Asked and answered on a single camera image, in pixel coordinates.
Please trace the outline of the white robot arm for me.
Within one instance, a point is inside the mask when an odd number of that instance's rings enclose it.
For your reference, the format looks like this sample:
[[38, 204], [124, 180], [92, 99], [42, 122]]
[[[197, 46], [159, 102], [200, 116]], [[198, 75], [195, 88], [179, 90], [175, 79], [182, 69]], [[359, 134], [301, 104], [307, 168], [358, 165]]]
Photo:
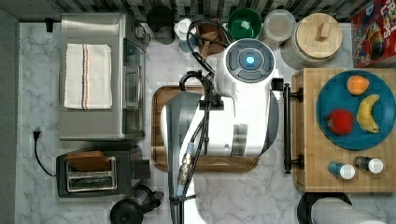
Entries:
[[223, 51], [216, 70], [189, 71], [180, 79], [180, 93], [161, 112], [172, 224], [205, 224], [192, 181], [200, 158], [257, 158], [273, 144], [275, 74], [274, 53], [245, 38]]

